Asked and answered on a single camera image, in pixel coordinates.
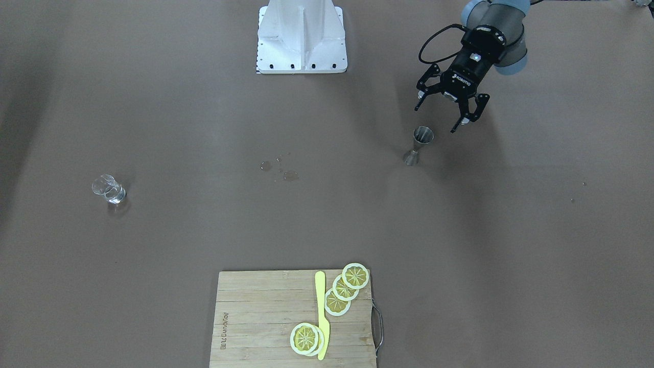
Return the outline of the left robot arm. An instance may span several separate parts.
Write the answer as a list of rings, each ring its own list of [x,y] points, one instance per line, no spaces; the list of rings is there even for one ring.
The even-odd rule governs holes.
[[[458,105],[459,119],[451,129],[477,121],[484,112],[489,94],[479,93],[481,82],[493,67],[501,75],[519,73],[528,62],[524,19],[530,1],[470,1],[461,13],[461,23],[451,24],[430,36],[418,60],[428,69],[416,82],[418,111],[424,100],[441,94]],[[427,45],[444,31],[463,31],[461,49],[439,60],[423,58]]]

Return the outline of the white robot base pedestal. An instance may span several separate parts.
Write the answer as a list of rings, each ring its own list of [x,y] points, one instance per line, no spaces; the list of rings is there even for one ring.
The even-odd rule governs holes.
[[[259,9],[255,71],[344,73],[344,13],[332,1],[270,1]]]

